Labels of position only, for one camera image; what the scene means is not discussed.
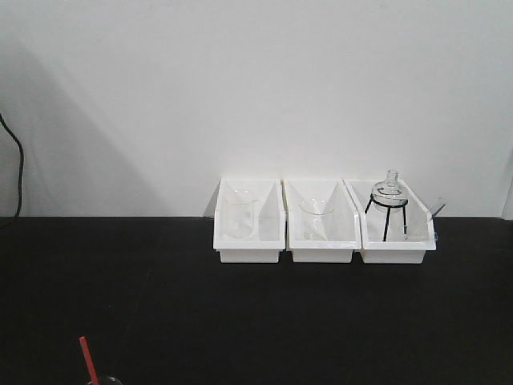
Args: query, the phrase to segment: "black cable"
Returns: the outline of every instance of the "black cable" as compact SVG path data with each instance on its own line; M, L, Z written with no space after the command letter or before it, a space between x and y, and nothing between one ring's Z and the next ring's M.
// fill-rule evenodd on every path
M20 211L22 211L22 202L23 202L23 190L22 190L22 177L23 177L23 165L25 164L25 153L23 152L22 143L18 140L16 135L10 130L7 126L6 121L3 119L2 114L0 114L0 123L6 129L7 133L13 138L14 142L18 145L19 149L19 170L18 170L18 207L16 208L16 214L12 217L7 223L0 226L0 229L7 227L16 221L19 217Z

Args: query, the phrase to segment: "black tabletop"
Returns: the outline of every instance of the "black tabletop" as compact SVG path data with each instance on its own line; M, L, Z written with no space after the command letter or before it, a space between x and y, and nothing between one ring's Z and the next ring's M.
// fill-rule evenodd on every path
M437 218L421 265L222 265L203 218L0 232L0 383L512 384L513 222Z

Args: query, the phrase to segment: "glass beaker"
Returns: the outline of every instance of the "glass beaker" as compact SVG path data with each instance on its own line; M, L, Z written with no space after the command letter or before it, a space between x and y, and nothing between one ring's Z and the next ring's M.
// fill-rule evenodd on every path
M226 234L232 238L251 237L255 229L255 195L249 190L234 189L224 200Z
M310 198L300 203L301 234L308 241L328 241L334 206L324 199Z
M111 377L110 375L98 377L98 382L99 385L123 385L116 377ZM93 382L90 381L87 385L93 385Z

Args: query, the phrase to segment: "red straw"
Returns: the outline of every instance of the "red straw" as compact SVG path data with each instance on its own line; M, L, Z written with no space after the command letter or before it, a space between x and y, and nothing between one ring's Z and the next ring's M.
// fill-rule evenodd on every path
M98 376L96 375L95 365L93 364L93 360L91 358L91 353L89 353L89 347L87 346L87 340L85 336L79 338L80 346L82 347L83 357L86 359L87 370L89 371L89 376L91 377L91 381L93 385L99 385Z

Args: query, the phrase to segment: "storage bin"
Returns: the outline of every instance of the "storage bin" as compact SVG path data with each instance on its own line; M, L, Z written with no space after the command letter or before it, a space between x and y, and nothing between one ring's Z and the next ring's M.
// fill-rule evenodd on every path
M434 226L429 210L422 204L411 188L399 180L407 191L406 235L401 209L391 211L386 241L383 232L386 211L379 211L374 204L365 214L370 193L379 180L344 180L350 196L360 214L362 249L365 263L422 263L426 250L435 250Z
M284 188L293 261L351 262L360 224L342 180L285 180Z
M223 263L276 263L285 248L279 180L221 180L214 215L214 249Z

